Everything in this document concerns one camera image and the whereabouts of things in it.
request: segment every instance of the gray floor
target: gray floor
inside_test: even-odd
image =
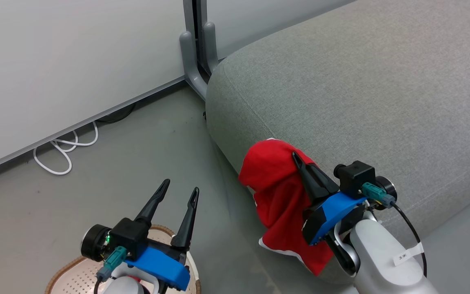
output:
[[[323,283],[294,258],[257,245],[265,229],[250,194],[208,136],[203,111],[204,103],[184,88],[101,126],[95,145],[70,153],[73,170],[66,176],[47,173],[29,155],[0,169],[0,294],[44,292],[52,275],[80,254],[86,229],[135,216],[165,178],[172,184],[154,223],[174,230],[192,189],[201,188],[192,254],[204,293],[356,293]],[[91,133],[82,136],[92,139]],[[54,151],[41,159],[65,167]],[[440,292],[470,293],[470,207],[424,246],[429,277]]]

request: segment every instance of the black cable on floor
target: black cable on floor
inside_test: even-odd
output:
[[[413,227],[412,223],[410,222],[410,220],[407,218],[407,216],[405,215],[405,213],[401,210],[401,208],[398,207],[398,205],[396,205],[395,203],[391,203],[393,205],[393,207],[397,210],[397,212],[399,212],[399,214],[401,215],[401,217],[403,218],[403,220],[405,220],[405,222],[407,223],[407,225],[409,226],[409,228],[411,229],[412,231],[412,234],[415,236],[416,238],[416,242],[418,243],[421,243],[421,240],[420,240],[420,237],[418,236],[418,233],[416,232],[416,229],[415,227]],[[427,259],[426,259],[426,255],[425,253],[422,252],[422,263],[423,263],[423,275],[427,278]]]
[[[93,294],[97,294],[97,291],[99,290],[99,284],[101,284],[101,281],[103,281],[103,277],[98,277],[97,282],[95,283],[95,286],[93,287]]]
[[[123,115],[122,117],[120,117],[118,119],[112,119],[112,120],[97,119],[96,121],[98,123],[117,123],[118,121],[122,121],[123,119],[127,118],[134,111],[134,108],[135,108],[136,104],[137,103],[132,104],[132,107],[130,108],[130,110],[128,110],[128,112],[125,115]]]

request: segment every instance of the gray fabric cushion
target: gray fabric cushion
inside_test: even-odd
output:
[[[269,137],[328,174],[361,160],[425,236],[470,203],[470,0],[358,0],[270,35],[220,64],[206,111],[235,169]]]

